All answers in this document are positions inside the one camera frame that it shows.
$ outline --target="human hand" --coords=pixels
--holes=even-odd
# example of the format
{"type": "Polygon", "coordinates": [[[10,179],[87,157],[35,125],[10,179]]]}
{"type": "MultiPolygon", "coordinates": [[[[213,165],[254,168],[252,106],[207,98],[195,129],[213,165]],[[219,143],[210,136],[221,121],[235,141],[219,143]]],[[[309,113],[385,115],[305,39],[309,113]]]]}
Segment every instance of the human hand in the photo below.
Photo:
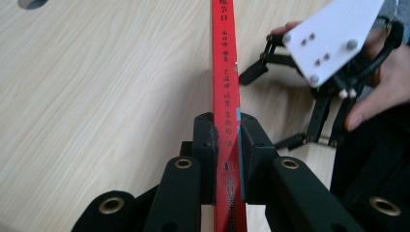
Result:
{"type": "MultiPolygon", "coordinates": [[[[299,23],[298,21],[286,23],[274,29],[272,34],[283,35],[299,23]]],[[[387,36],[384,29],[370,31],[364,45],[369,59],[373,59],[383,48],[387,36]]],[[[368,84],[375,88],[350,110],[344,121],[344,126],[348,131],[353,131],[362,122],[391,107],[410,102],[410,46],[402,44],[393,50],[369,79],[368,84]]]]}

